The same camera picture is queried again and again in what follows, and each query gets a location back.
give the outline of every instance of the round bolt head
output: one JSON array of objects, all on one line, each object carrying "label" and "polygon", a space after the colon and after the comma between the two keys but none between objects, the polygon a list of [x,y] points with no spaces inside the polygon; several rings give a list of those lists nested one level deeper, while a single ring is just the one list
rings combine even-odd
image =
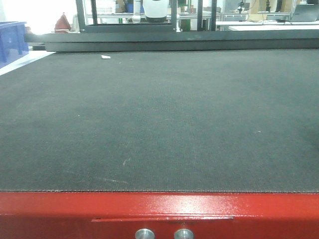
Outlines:
[{"label": "round bolt head", "polygon": [[194,239],[194,233],[188,229],[180,229],[174,233],[174,239]]},{"label": "round bolt head", "polygon": [[140,229],[135,233],[135,239],[154,239],[154,233],[149,229]]}]

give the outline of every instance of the laptop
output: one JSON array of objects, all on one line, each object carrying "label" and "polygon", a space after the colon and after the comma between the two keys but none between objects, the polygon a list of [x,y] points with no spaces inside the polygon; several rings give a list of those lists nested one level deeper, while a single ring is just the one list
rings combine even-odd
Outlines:
[{"label": "laptop", "polygon": [[300,4],[296,6],[291,21],[317,21],[319,17],[319,4]]}]

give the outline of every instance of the blue plastic crate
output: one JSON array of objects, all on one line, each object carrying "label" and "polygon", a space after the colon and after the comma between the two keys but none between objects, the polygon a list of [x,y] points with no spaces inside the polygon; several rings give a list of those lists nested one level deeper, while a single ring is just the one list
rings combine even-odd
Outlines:
[{"label": "blue plastic crate", "polygon": [[0,21],[0,68],[29,53],[24,41],[26,22]]}]

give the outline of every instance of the red machine edge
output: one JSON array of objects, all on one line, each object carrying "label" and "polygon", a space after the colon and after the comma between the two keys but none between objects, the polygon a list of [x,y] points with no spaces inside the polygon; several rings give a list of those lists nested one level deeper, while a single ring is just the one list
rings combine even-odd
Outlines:
[{"label": "red machine edge", "polygon": [[2,192],[0,238],[318,239],[319,194]]}]

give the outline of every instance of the table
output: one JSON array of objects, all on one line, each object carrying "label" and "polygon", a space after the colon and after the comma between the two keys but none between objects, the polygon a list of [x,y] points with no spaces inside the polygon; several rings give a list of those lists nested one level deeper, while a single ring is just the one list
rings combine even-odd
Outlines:
[{"label": "table", "polygon": [[317,238],[318,53],[55,53],[0,76],[0,235]]},{"label": "table", "polygon": [[258,26],[229,26],[229,30],[233,31],[261,31],[261,30],[311,30],[319,29],[318,25],[291,25],[290,23],[286,24],[276,24],[276,25],[258,25]]}]

